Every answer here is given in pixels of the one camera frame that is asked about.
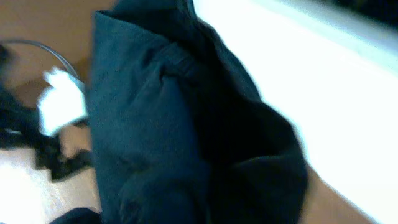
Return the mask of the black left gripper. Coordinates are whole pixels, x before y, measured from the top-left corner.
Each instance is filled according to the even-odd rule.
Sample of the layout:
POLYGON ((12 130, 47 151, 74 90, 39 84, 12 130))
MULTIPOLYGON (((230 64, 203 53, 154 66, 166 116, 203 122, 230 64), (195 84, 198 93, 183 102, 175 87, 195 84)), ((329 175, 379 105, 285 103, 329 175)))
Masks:
MULTIPOLYGON (((65 57, 42 43, 37 43, 36 47, 51 53, 64 65, 65 68, 62 70, 80 80, 76 70, 65 57)), ((87 119, 71 125, 84 123, 87 119)), ((52 182, 64 181, 93 165, 89 150, 78 149, 73 157, 67 157, 62 152, 61 130, 53 137, 41 134, 37 101, 33 108, 24 106, 5 86, 1 87, 1 149, 11 150, 17 147, 34 149, 35 168, 48 169, 52 182)))

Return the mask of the navy blue shorts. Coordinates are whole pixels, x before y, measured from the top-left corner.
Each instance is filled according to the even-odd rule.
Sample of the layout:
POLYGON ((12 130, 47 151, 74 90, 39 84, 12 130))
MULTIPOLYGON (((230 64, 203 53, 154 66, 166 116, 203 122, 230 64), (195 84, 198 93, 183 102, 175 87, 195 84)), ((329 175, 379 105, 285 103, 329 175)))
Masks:
POLYGON ((57 223, 297 223, 308 174, 290 123, 192 1, 93 15, 87 97, 102 211, 57 223))

